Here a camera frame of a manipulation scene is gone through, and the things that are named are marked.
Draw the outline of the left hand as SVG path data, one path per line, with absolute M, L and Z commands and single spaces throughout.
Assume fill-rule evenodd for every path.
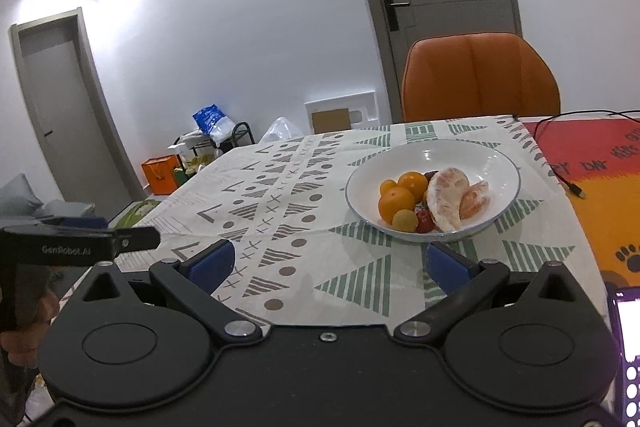
M 38 301 L 35 317 L 28 325 L 9 329 L 6 323 L 1 323 L 1 349 L 8 354 L 10 364 L 23 369 L 35 369 L 38 366 L 40 343 L 60 309 L 60 298 L 47 284 Z

